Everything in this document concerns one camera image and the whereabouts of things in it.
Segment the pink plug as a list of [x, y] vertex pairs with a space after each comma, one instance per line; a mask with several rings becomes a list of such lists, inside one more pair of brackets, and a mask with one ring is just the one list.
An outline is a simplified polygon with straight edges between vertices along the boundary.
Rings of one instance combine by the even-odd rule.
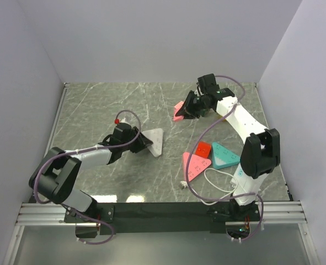
[[173, 121], [181, 121], [184, 119], [183, 115], [177, 115], [177, 112], [180, 110], [180, 108], [183, 106], [184, 102], [180, 101], [174, 106], [174, 115], [173, 115]]

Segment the white triangular adapter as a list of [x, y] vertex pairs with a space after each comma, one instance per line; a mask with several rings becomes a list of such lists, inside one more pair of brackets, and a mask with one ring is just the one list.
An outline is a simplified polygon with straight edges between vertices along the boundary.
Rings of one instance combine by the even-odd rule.
[[154, 157], [159, 157], [163, 150], [164, 131], [162, 128], [156, 128], [143, 131], [142, 134], [151, 140], [153, 144], [148, 147], [148, 150]]

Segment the red cube socket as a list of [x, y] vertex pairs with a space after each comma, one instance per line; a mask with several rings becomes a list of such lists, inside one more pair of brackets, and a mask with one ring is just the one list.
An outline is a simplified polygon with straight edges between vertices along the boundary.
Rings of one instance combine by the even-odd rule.
[[211, 152], [212, 145], [204, 142], [199, 141], [195, 150], [195, 155], [202, 157], [202, 158], [208, 158], [209, 154]]

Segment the pink rounded socket block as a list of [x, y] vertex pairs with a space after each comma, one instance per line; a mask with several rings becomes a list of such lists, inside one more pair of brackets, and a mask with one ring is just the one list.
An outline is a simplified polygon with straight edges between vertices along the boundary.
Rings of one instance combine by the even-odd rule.
[[189, 163], [188, 180], [191, 182], [211, 165], [211, 160], [192, 154]]

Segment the teal block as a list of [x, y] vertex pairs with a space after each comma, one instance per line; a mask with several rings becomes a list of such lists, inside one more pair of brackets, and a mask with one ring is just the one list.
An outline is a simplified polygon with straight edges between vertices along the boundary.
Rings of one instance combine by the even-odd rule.
[[217, 142], [212, 143], [212, 166], [223, 169], [239, 164], [240, 157]]

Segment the white power strip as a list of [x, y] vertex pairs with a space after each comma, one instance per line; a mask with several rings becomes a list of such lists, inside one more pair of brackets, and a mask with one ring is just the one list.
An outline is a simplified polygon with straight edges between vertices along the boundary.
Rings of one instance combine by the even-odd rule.
[[257, 193], [259, 191], [259, 182], [246, 175], [241, 164], [238, 165], [233, 176], [237, 182], [237, 187], [233, 193], [234, 196], [247, 193]]

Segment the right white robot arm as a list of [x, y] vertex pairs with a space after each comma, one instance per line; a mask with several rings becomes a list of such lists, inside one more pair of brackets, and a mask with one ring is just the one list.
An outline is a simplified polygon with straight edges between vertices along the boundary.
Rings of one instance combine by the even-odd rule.
[[198, 119], [212, 109], [226, 120], [244, 143], [241, 160], [234, 174], [236, 189], [228, 207], [229, 216], [241, 220], [248, 213], [248, 206], [257, 199], [258, 191], [273, 170], [280, 164], [280, 134], [259, 123], [242, 105], [230, 89], [220, 88], [217, 75], [211, 73], [197, 79], [197, 89], [190, 91], [178, 109], [177, 116]]

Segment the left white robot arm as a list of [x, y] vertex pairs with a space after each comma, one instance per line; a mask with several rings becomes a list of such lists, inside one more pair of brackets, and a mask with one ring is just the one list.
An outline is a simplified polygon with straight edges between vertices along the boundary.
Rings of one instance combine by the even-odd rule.
[[121, 158], [125, 151], [138, 153], [153, 145], [137, 127], [118, 123], [112, 134], [102, 142], [90, 147], [89, 152], [65, 151], [59, 147], [48, 150], [29, 179], [29, 187], [37, 189], [54, 204], [65, 204], [77, 209], [77, 215], [85, 222], [92, 221], [97, 214], [94, 199], [81, 190], [73, 189], [81, 170], [109, 165]]

